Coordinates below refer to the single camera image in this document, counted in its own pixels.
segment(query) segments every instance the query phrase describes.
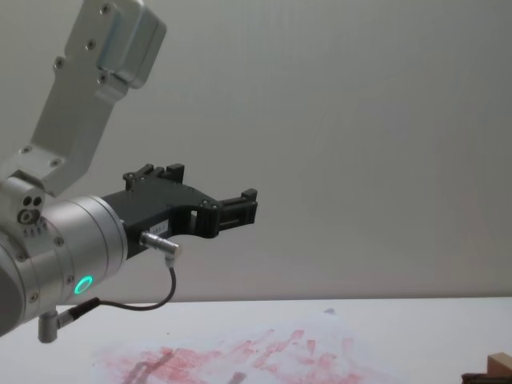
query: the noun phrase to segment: wooden block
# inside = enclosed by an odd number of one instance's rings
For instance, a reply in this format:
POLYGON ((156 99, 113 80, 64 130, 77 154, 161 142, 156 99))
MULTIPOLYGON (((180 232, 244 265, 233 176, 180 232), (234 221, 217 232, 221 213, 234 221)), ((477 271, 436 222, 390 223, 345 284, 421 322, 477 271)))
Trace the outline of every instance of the wooden block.
POLYGON ((490 378, 512 377, 512 357, 508 354, 492 354, 487 358, 487 375, 490 378))

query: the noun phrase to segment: robotic arm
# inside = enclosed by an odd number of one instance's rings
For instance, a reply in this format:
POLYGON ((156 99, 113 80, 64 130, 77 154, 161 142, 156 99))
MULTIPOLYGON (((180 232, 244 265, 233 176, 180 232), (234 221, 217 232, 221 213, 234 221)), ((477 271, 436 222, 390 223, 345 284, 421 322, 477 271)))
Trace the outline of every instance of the robotic arm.
POLYGON ((142 0, 84 1, 34 135, 0 172, 0 336, 39 316, 40 340, 52 342, 73 320, 55 306, 127 259, 151 247, 172 268, 181 247, 170 236, 254 222, 255 190, 215 200, 182 184, 181 164, 125 174, 125 190, 104 198, 46 203, 87 172, 114 104, 144 85, 165 34, 142 0))

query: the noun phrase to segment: table surface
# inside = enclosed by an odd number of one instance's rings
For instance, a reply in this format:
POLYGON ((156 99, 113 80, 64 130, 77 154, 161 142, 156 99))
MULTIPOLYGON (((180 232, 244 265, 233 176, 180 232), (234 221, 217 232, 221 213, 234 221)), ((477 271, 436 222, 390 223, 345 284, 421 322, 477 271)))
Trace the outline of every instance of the table surface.
POLYGON ((89 383, 91 354, 112 342, 184 338, 334 308, 409 383, 460 383, 486 356, 512 353, 512 298, 171 303, 137 313, 100 307, 49 345, 32 321, 0 339, 0 382, 89 383))

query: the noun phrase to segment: green led ring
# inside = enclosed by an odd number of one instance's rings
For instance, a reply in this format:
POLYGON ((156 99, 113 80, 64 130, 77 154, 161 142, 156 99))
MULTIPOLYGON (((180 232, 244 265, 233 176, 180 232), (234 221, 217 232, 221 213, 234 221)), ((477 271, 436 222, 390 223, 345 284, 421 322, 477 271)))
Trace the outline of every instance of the green led ring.
POLYGON ((74 288, 74 294, 83 294, 90 286, 92 286, 93 280, 92 276, 83 277, 74 288))

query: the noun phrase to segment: white wall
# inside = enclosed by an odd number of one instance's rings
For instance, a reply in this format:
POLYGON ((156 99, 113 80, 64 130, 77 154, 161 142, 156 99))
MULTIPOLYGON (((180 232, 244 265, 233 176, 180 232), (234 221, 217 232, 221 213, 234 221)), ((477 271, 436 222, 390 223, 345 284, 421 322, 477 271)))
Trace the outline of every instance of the white wall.
MULTIPOLYGON (((30 137, 80 4, 2 4, 2 159, 30 137)), ((66 196, 120 190, 147 162, 184 163, 216 198, 257 188, 256 225, 177 238, 177 299, 512 294, 512 2, 150 4, 168 25, 154 72, 66 196)), ((148 252, 92 293, 167 289, 148 252)))

